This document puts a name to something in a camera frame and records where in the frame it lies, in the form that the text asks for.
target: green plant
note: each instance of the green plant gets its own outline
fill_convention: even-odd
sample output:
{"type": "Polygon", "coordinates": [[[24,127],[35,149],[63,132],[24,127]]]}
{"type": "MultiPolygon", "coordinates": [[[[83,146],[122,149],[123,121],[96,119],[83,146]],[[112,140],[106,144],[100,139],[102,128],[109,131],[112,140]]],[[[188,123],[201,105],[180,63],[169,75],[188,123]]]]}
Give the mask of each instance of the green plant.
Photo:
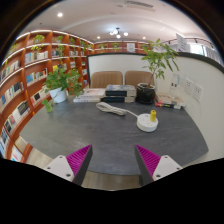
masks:
{"type": "Polygon", "coordinates": [[[52,40],[53,40],[53,42],[62,43],[63,38],[64,38],[63,36],[58,36],[57,38],[54,37],[52,40]]]}
{"type": "Polygon", "coordinates": [[[176,51],[171,49],[167,44],[162,44],[160,43],[160,39],[158,39],[156,42],[153,41],[148,41],[150,43],[150,48],[151,50],[148,50],[148,46],[142,46],[142,49],[145,51],[147,54],[146,56],[142,57],[142,60],[147,60],[149,62],[149,66],[144,66],[148,67],[149,70],[152,72],[153,76],[154,74],[156,75],[156,78],[160,78],[161,76],[164,78],[164,71],[162,68],[166,69],[165,64],[163,63],[163,60],[165,60],[167,66],[171,71],[173,71],[169,60],[171,59],[173,64],[176,66],[177,70],[179,71],[179,68],[177,64],[175,63],[174,59],[176,58],[175,54],[178,55],[176,51]],[[158,53],[153,51],[153,49],[159,49],[163,47],[166,51],[163,53],[158,53]]]}
{"type": "Polygon", "coordinates": [[[88,44],[88,45],[87,45],[87,48],[88,48],[88,49],[91,49],[91,48],[93,49],[93,45],[92,45],[92,44],[88,44]]]}
{"type": "Polygon", "coordinates": [[[36,35],[33,38],[33,43],[34,44],[43,43],[44,41],[45,41],[45,36],[43,36],[43,35],[36,35]]]}
{"type": "Polygon", "coordinates": [[[115,50],[115,52],[119,49],[118,48],[118,43],[112,43],[113,45],[113,49],[115,50]]]}
{"type": "Polygon", "coordinates": [[[71,38],[69,39],[69,41],[70,41],[71,44],[75,44],[75,40],[74,40],[74,38],[71,37],[71,38]]]}
{"type": "Polygon", "coordinates": [[[106,48],[106,44],[100,44],[99,48],[102,49],[101,53],[103,53],[104,49],[106,48]]]}
{"type": "Polygon", "coordinates": [[[62,44],[59,44],[58,47],[56,48],[56,50],[58,51],[59,53],[59,57],[63,57],[64,56],[64,49],[65,49],[65,46],[62,45],[62,44]]]}
{"type": "MultiPolygon", "coordinates": [[[[65,73],[64,68],[59,68],[53,73],[49,72],[46,81],[43,83],[43,85],[46,85],[45,93],[61,87],[58,93],[67,88],[69,90],[69,95],[74,94],[76,96],[79,96],[80,93],[83,92],[82,83],[78,82],[79,77],[80,74],[78,73],[77,69],[71,69],[70,71],[68,71],[68,73],[65,73]]],[[[52,110],[52,106],[54,105],[53,99],[49,101],[45,99],[42,102],[42,104],[45,105],[47,112],[50,112],[52,110]]]]}

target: gray table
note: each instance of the gray table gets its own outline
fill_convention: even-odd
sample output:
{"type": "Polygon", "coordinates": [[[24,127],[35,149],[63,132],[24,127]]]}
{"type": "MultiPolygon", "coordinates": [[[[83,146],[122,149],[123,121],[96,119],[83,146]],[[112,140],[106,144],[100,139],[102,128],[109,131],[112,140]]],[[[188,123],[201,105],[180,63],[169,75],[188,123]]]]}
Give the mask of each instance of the gray table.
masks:
{"type": "Polygon", "coordinates": [[[154,132],[138,129],[136,117],[100,111],[96,103],[74,103],[74,97],[54,106],[43,107],[20,135],[39,151],[55,158],[92,144],[88,170],[116,175],[140,175],[134,155],[135,145],[162,156],[169,155],[184,166],[208,152],[198,127],[184,109],[135,103],[110,103],[140,115],[156,110],[159,124],[154,132]]]}

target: wall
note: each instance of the wall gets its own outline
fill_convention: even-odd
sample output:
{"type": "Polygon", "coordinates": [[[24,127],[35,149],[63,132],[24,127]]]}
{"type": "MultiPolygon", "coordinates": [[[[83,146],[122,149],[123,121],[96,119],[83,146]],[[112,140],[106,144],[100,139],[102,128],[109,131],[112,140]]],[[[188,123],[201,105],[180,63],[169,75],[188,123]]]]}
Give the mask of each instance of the wall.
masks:
{"type": "MultiPolygon", "coordinates": [[[[185,110],[200,129],[209,149],[208,153],[188,165],[223,158],[224,74],[214,66],[197,59],[177,57],[176,62],[180,71],[174,70],[174,73],[181,77],[177,94],[186,102],[185,110]],[[203,88],[200,103],[185,92],[186,77],[203,88]]],[[[173,72],[167,69],[165,80],[156,80],[157,91],[169,92],[172,77],[173,72]]]]}
{"type": "Polygon", "coordinates": [[[94,72],[99,71],[120,71],[123,77],[127,71],[148,71],[147,61],[141,60],[143,55],[132,54],[105,54],[88,57],[89,80],[94,72]]]}

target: black object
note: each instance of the black object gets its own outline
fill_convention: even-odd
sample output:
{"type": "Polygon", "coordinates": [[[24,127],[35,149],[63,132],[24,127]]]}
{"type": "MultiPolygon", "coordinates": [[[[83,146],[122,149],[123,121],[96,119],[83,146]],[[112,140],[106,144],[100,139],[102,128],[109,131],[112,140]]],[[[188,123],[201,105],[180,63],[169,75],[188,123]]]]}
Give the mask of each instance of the black object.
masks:
{"type": "Polygon", "coordinates": [[[147,83],[139,83],[137,86],[137,98],[136,100],[139,103],[143,104],[152,104],[155,98],[155,87],[151,86],[152,88],[147,87],[147,83]]]}

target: plant pot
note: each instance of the plant pot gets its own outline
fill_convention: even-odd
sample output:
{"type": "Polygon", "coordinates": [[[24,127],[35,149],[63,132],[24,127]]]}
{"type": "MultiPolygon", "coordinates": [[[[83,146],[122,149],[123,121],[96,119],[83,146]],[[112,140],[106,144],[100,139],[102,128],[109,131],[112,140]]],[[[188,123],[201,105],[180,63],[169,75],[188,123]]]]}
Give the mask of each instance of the plant pot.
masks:
{"type": "Polygon", "coordinates": [[[54,103],[61,103],[67,99],[66,89],[61,91],[61,87],[54,90],[50,90],[49,92],[54,103]]]}

